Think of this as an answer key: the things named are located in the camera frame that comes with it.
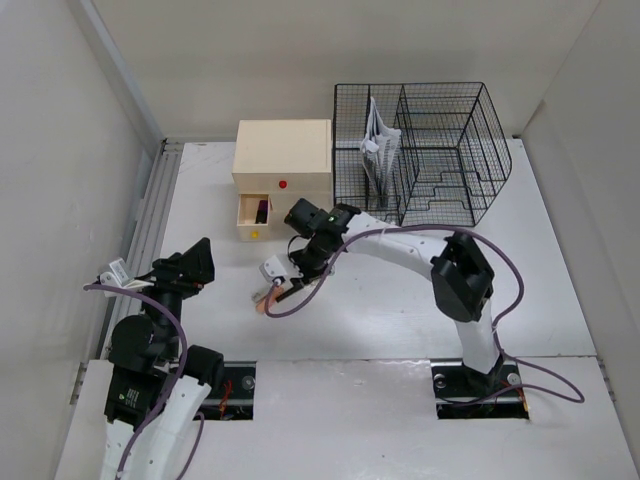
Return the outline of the purple black highlighter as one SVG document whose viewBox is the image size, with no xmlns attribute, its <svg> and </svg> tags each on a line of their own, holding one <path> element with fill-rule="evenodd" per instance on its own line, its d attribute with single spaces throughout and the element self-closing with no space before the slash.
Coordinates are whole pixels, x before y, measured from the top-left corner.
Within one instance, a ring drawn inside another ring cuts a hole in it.
<svg viewBox="0 0 640 480">
<path fill-rule="evenodd" d="M 260 200 L 258 203 L 255 223 L 256 224 L 266 224 L 268 222 L 269 215 L 269 201 L 268 200 Z"/>
</svg>

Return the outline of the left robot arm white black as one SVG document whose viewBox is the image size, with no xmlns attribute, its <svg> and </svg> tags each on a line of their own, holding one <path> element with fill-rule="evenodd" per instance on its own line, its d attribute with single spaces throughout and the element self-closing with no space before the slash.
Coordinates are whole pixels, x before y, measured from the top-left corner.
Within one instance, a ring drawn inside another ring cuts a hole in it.
<svg viewBox="0 0 640 480">
<path fill-rule="evenodd" d="M 202 238 L 183 253 L 155 260 L 139 277 L 115 260 L 93 283 L 107 296 L 141 302 L 140 311 L 119 320 L 111 333 L 101 478 L 184 476 L 176 458 L 189 425 L 204 418 L 201 404 L 223 387 L 224 356 L 188 343 L 182 304 L 214 278 L 211 244 Z"/>
</svg>

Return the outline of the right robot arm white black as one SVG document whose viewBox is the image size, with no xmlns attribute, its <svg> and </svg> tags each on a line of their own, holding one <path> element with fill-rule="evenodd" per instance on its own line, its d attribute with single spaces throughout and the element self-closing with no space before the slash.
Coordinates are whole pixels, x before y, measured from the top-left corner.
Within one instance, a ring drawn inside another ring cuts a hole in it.
<svg viewBox="0 0 640 480">
<path fill-rule="evenodd" d="M 284 223 L 306 239 L 287 256 L 280 275 L 294 288 L 319 281 L 340 252 L 369 255 L 412 271 L 431 282 L 436 307 L 454 321 L 462 346 L 463 381 L 477 394 L 500 379 L 500 353 L 493 340 L 491 297 L 495 273 L 469 233 L 456 231 L 440 240 L 383 222 L 346 204 L 327 212 L 299 199 Z"/>
</svg>

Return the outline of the grey white eraser stick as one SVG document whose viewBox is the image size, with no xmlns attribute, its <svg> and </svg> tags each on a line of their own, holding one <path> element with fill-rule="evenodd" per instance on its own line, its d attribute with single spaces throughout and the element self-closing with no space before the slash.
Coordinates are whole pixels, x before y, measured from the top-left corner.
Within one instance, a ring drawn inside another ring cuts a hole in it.
<svg viewBox="0 0 640 480">
<path fill-rule="evenodd" d="M 268 294 L 269 288 L 264 288 L 262 290 L 258 290 L 251 295 L 251 300 L 254 303 L 259 303 L 262 301 Z"/>
</svg>

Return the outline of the cream wooden drawer cabinet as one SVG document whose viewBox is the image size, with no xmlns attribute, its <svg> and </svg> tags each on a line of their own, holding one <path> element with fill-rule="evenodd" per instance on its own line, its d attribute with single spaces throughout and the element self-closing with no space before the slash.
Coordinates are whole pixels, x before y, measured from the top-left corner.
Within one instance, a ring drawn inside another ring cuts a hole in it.
<svg viewBox="0 0 640 480">
<path fill-rule="evenodd" d="M 332 125 L 329 119 L 242 120 L 233 173 L 330 173 L 327 192 L 269 192 L 270 239 L 285 238 L 284 217 L 301 198 L 324 210 L 333 206 Z"/>
</svg>

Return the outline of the aluminium rail frame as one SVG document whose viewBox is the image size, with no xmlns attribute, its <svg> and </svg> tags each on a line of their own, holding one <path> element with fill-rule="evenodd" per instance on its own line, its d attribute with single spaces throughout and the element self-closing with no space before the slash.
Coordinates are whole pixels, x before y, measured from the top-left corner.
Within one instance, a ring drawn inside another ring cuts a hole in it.
<svg viewBox="0 0 640 480">
<path fill-rule="evenodd" d="M 159 256 L 166 231 L 182 149 L 181 142 L 167 138 L 160 142 L 149 162 L 149 174 L 134 196 L 119 251 L 94 260 L 90 264 L 89 276 L 83 280 L 85 283 L 96 280 L 108 263 L 118 258 L 124 259 L 129 270 L 136 275 L 151 269 L 152 261 Z M 87 353 L 78 365 L 70 394 L 71 405 L 76 405 L 79 400 L 89 362 L 106 357 L 114 325 L 140 307 L 140 302 L 133 299 L 103 295 L 98 295 L 97 299 L 104 305 L 99 311 L 101 316 L 91 323 Z"/>
</svg>

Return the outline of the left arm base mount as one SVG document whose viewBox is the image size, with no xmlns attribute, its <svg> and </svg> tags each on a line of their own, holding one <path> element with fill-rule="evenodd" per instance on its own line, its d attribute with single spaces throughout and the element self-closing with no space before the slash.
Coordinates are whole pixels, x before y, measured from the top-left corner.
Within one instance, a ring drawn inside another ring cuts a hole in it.
<svg viewBox="0 0 640 480">
<path fill-rule="evenodd" d="M 237 411 L 247 412 L 253 407 L 256 387 L 254 364 L 231 363 L 219 352 L 192 349 L 184 369 L 178 374 L 177 363 L 155 367 L 153 373 L 161 377 L 163 406 L 158 414 L 190 419 L 203 410 L 206 419 L 225 420 L 236 417 Z"/>
</svg>

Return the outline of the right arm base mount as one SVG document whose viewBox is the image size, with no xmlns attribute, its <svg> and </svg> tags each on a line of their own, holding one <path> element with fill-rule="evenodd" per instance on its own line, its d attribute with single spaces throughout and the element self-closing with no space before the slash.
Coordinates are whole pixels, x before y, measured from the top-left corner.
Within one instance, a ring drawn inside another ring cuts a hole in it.
<svg viewBox="0 0 640 480">
<path fill-rule="evenodd" d="M 529 419 L 518 366 L 499 360 L 487 375 L 460 359 L 431 363 L 436 414 L 439 420 Z"/>
</svg>

